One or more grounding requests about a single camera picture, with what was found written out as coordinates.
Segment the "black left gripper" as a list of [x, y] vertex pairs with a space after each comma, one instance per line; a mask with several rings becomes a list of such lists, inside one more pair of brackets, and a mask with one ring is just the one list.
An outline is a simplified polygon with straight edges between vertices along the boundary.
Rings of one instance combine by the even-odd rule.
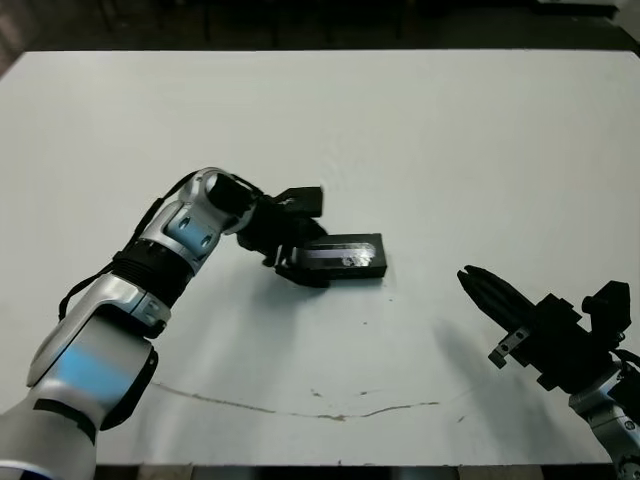
[[317, 222], [322, 197], [260, 197], [245, 228], [237, 232], [238, 244], [264, 256], [263, 264], [280, 277], [299, 286], [326, 289], [329, 281], [302, 267], [298, 246], [327, 234]]

